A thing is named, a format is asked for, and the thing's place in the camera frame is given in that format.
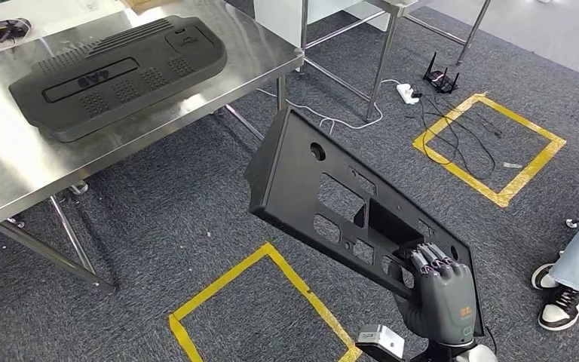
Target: metal stand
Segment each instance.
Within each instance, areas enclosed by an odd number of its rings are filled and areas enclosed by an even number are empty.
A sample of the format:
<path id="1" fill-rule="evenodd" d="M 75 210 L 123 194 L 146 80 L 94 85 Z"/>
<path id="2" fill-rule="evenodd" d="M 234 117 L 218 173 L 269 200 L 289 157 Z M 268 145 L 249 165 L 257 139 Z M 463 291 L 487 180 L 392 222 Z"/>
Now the metal stand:
<path id="1" fill-rule="evenodd" d="M 487 13 L 487 9 L 489 8 L 490 2 L 492 2 L 492 0 L 485 0 L 485 2 L 482 4 L 482 8 L 480 8 L 480 12 L 478 13 L 478 17 L 476 18 L 476 21 L 474 21 L 473 26 L 471 27 L 470 33 L 467 36 L 467 39 L 461 39 L 458 36 L 453 35 L 452 33 L 446 32 L 445 30 L 442 30 L 442 29 L 438 29 L 435 26 L 429 25 L 426 22 L 424 22 L 423 20 L 415 18 L 411 15 L 406 15 L 405 19 L 424 27 L 425 29 L 429 29 L 432 32 L 435 32 L 436 34 L 441 35 L 441 36 L 443 36 L 443 37 L 445 37 L 453 42 L 456 42 L 456 43 L 459 43 L 460 45 L 462 45 L 463 49 L 461 50 L 461 54 L 458 56 L 458 60 L 456 60 L 456 65 L 460 65 L 461 63 L 463 63 L 463 58 L 465 58 L 465 54 L 467 53 L 467 49 L 469 49 L 469 47 L 471 46 L 471 42 L 473 40 L 473 37 L 476 35 L 478 28 L 480 28 L 480 24 L 483 21 L 485 14 Z"/>
<path id="2" fill-rule="evenodd" d="M 376 71 L 376 77 L 374 79 L 372 98 L 369 100 L 369 107 L 367 107 L 367 115 L 365 116 L 365 119 L 367 121 L 369 121 L 370 118 L 372 117 L 372 113 L 374 112 L 374 103 L 376 103 L 376 98 L 378 98 L 378 92 L 381 91 L 381 82 L 383 81 L 385 59 L 389 56 L 389 52 L 391 50 L 391 43 L 394 41 L 394 32 L 396 31 L 397 18 L 398 17 L 393 14 L 390 16 L 387 36 L 385 37 L 385 43 L 383 44 L 383 51 L 381 52 L 381 61 L 378 63 L 378 70 Z"/>
<path id="3" fill-rule="evenodd" d="M 52 263 L 56 264 L 60 268 L 67 270 L 68 272 L 72 273 L 77 278 L 80 278 L 88 283 L 91 283 L 95 287 L 100 288 L 105 293 L 113 293 L 115 287 L 104 281 L 103 279 L 97 277 L 96 273 L 94 272 L 94 268 L 92 267 L 92 263 L 87 258 L 87 254 L 85 250 L 81 246 L 81 242 L 78 240 L 72 226 L 70 225 L 68 219 L 66 218 L 65 213 L 63 212 L 62 207 L 59 205 L 59 201 L 55 195 L 50 196 L 50 202 L 54 207 L 54 210 L 61 218 L 61 223 L 63 224 L 63 228 L 65 229 L 66 233 L 70 241 L 72 242 L 72 246 L 75 248 L 76 253 L 78 254 L 78 258 L 81 260 L 83 266 L 79 265 L 76 262 L 73 262 L 67 256 L 59 253 L 55 249 L 52 249 L 48 245 L 41 242 L 39 239 L 32 236 L 30 233 L 22 230 L 21 228 L 17 227 L 17 225 L 13 224 L 10 221 L 0 222 L 0 232 L 15 240 L 18 243 L 21 243 L 25 247 L 28 247 L 35 253 L 43 256 L 45 259 L 50 260 Z"/>
<path id="4" fill-rule="evenodd" d="M 429 25 L 426 22 L 419 20 L 415 17 L 412 17 L 410 15 L 405 15 L 406 7 L 394 5 L 393 10 L 379 11 L 373 15 L 370 15 L 370 16 L 362 19 L 362 20 L 358 20 L 355 23 L 352 23 L 352 24 L 345 26 L 341 29 L 338 29 L 338 30 L 336 30 L 328 35 L 325 35 L 322 38 L 319 38 L 317 40 L 311 41 L 310 43 L 307 43 L 306 39 L 307 39 L 307 22 L 308 22 L 308 0 L 303 0 L 303 3 L 302 3 L 302 24 L 301 24 L 302 25 L 301 49 L 303 50 L 303 52 L 305 52 L 309 48 L 312 48 L 316 45 L 319 45 L 320 43 L 323 43 L 324 41 L 327 41 L 331 38 L 334 38 L 338 35 L 341 35 L 342 33 L 347 32 L 347 31 L 349 31 L 349 30 L 351 30 L 351 29 L 353 29 L 361 24 L 367 23 L 370 20 L 373 20 L 377 17 L 380 17 L 382 14 L 385 14 L 385 13 L 390 14 L 388 30 L 386 32 L 385 42 L 383 44 L 383 51 L 381 52 L 381 59 L 378 62 L 378 69 L 376 71 L 376 77 L 374 79 L 374 87 L 372 88 L 372 96 L 368 97 L 365 93 L 358 90 L 353 85 L 347 83 L 343 79 L 339 78 L 337 75 L 331 73 L 329 70 L 318 65 L 313 60 L 307 58 L 307 56 L 305 56 L 305 63 L 309 64 L 310 66 L 313 66 L 317 71 L 323 73 L 325 76 L 332 79 L 336 83 L 338 83 L 341 86 L 352 91 L 354 94 L 356 94 L 361 99 L 369 102 L 369 105 L 367 107 L 366 117 L 365 117 L 365 120 L 369 121 L 370 118 L 372 117 L 373 112 L 374 112 L 374 103 L 376 102 L 376 99 L 378 98 L 378 94 L 381 90 L 381 82 L 383 81 L 383 71 L 384 71 L 385 60 L 387 59 L 387 56 L 389 55 L 389 52 L 391 50 L 391 45 L 394 41 L 394 31 L 396 29 L 397 18 L 404 17 L 407 20 L 412 21 L 413 23 L 416 23 L 420 26 L 423 26 L 426 29 L 429 29 L 429 30 L 435 32 L 436 34 L 442 35 L 449 40 L 455 41 L 455 42 L 463 45 L 463 49 L 461 51 L 460 56 L 458 56 L 458 60 L 457 60 L 457 64 L 460 64 L 460 63 L 462 63 L 463 58 L 464 58 L 465 54 L 467 53 L 467 49 L 471 46 L 471 42 L 473 40 L 473 37 L 475 36 L 476 31 L 478 30 L 478 28 L 480 26 L 480 23 L 483 21 L 483 18 L 485 17 L 485 13 L 487 12 L 487 9 L 489 7 L 490 2 L 491 2 L 491 0 L 485 0 L 485 3 L 482 5 L 482 8 L 480 9 L 480 13 L 478 14 L 476 22 L 472 26 L 470 34 L 467 37 L 467 40 L 463 40 L 463 39 L 461 39 L 453 34 L 450 34 L 446 31 L 444 31 L 444 30 L 438 29 L 435 26 Z"/>
<path id="5" fill-rule="evenodd" d="M 277 89 L 277 97 L 276 97 L 277 98 L 277 110 L 280 111 L 281 109 L 285 108 L 285 106 L 287 105 L 285 75 L 278 77 L 278 79 L 276 80 L 276 89 Z M 252 124 L 249 123 L 245 119 L 245 117 L 240 115 L 240 113 L 236 109 L 234 109 L 234 107 L 232 107 L 229 104 L 226 104 L 225 109 L 227 109 L 228 112 L 230 112 L 234 117 L 236 117 L 236 119 L 240 123 L 242 123 L 243 126 L 245 126 L 250 132 L 252 132 L 252 134 L 256 138 L 263 141 L 265 136 L 263 136 L 263 134 L 260 133 L 259 130 L 257 130 L 254 126 L 252 126 Z"/>

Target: sneaker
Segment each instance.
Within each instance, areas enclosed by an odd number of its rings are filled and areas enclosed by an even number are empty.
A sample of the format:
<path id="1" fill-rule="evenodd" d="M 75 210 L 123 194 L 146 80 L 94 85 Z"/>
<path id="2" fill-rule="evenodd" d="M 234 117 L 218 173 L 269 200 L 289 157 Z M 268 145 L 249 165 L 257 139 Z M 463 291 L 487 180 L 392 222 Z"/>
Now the sneaker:
<path id="1" fill-rule="evenodd" d="M 576 324 L 578 316 L 579 291 L 562 287 L 543 308 L 538 324 L 546 330 L 566 330 Z"/>
<path id="2" fill-rule="evenodd" d="M 551 275 L 549 275 L 549 270 L 556 264 L 555 262 L 548 262 L 547 264 L 543 264 L 534 271 L 532 275 L 532 286 L 538 290 L 545 290 L 545 289 L 553 289 L 558 287 L 557 281 L 553 280 Z"/>

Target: white device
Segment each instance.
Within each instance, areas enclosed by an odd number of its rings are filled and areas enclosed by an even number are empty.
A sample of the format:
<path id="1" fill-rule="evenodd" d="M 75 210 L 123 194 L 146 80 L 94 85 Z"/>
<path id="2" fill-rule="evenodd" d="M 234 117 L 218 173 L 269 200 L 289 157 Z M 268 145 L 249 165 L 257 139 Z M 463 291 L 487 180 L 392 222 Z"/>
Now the white device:
<path id="1" fill-rule="evenodd" d="M 403 102 L 407 104 L 416 104 L 420 100 L 420 98 L 412 98 L 414 90 L 408 83 L 398 84 L 396 90 L 398 91 L 398 94 L 400 94 L 400 97 L 403 98 Z"/>

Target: circular hole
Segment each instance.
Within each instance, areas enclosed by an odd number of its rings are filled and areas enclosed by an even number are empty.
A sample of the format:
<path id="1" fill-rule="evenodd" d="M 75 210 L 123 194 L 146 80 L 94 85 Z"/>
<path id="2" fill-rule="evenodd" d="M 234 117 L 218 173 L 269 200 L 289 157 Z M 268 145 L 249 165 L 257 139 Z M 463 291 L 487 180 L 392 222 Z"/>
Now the circular hole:
<path id="1" fill-rule="evenodd" d="M 454 259 L 455 259 L 455 260 L 458 260 L 458 250 L 456 250 L 456 247 L 454 247 L 454 246 L 452 245 L 451 250 L 452 250 L 452 256 L 454 257 Z"/>
<path id="2" fill-rule="evenodd" d="M 310 151 L 318 161 L 323 161 L 325 159 L 325 150 L 318 143 L 312 143 L 310 145 Z"/>

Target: floor marking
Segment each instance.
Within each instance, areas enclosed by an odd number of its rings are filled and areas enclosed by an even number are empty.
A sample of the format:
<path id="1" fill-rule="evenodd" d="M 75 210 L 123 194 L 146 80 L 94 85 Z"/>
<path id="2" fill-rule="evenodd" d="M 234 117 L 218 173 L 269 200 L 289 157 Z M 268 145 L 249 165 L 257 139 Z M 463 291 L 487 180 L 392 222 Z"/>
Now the floor marking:
<path id="1" fill-rule="evenodd" d="M 203 302 L 211 298 L 216 292 L 221 290 L 229 282 L 233 281 L 238 275 L 245 271 L 245 269 L 254 265 L 264 256 L 269 256 L 269 258 L 274 261 L 274 263 L 280 268 L 285 277 L 292 283 L 292 285 L 310 302 L 314 307 L 316 312 L 322 319 L 329 325 L 330 328 L 336 333 L 336 335 L 343 341 L 348 350 L 339 359 L 339 362 L 354 362 L 361 354 L 362 351 L 354 345 L 354 340 L 345 332 L 343 326 L 336 320 L 334 314 L 332 314 L 329 309 L 323 304 L 323 302 L 318 299 L 316 294 L 310 291 L 308 285 L 299 277 L 298 274 L 292 269 L 289 263 L 283 258 L 283 256 L 276 250 L 270 243 L 265 243 L 252 255 L 245 258 L 242 262 L 239 262 L 234 268 L 230 269 L 223 276 L 216 279 L 207 288 L 202 290 L 199 294 L 190 299 L 182 307 L 170 314 L 169 322 L 170 329 L 179 341 L 179 344 L 187 353 L 191 362 L 203 362 L 203 359 L 198 354 L 196 346 L 191 340 L 187 330 L 181 324 L 181 320 L 188 314 L 190 314 L 195 308 L 201 305 Z"/>
<path id="2" fill-rule="evenodd" d="M 509 182 L 505 187 L 503 187 L 500 192 L 495 192 L 487 187 L 485 184 L 481 183 L 479 180 L 475 179 L 465 170 L 461 169 L 459 166 L 453 162 L 443 157 L 438 152 L 430 149 L 427 144 L 435 137 L 436 134 L 440 133 L 445 127 L 452 123 L 456 118 L 460 117 L 474 104 L 482 102 L 487 106 L 493 108 L 495 111 L 506 115 L 508 118 L 522 124 L 523 126 L 533 130 L 534 132 L 540 134 L 541 136 L 547 138 L 551 141 L 547 146 L 540 152 L 534 159 L 525 166 L 524 169 L 514 177 L 511 182 Z M 458 105 L 456 108 L 452 109 L 443 118 L 439 119 L 438 122 L 429 127 L 425 132 L 423 132 L 416 140 L 414 140 L 413 146 L 419 151 L 427 154 L 433 160 L 438 163 L 443 164 L 449 172 L 456 175 L 459 179 L 462 179 L 469 186 L 476 189 L 481 194 L 485 195 L 489 200 L 494 201 L 500 207 L 506 207 L 509 205 L 510 200 L 522 189 L 532 177 L 536 176 L 536 173 L 540 171 L 547 162 L 567 143 L 567 141 L 558 137 L 557 135 L 545 130 L 544 128 L 534 124 L 527 119 L 523 118 L 521 115 L 517 115 L 513 111 L 501 106 L 500 104 L 490 100 L 485 94 L 474 94 L 473 96 L 467 98 L 463 103 Z"/>

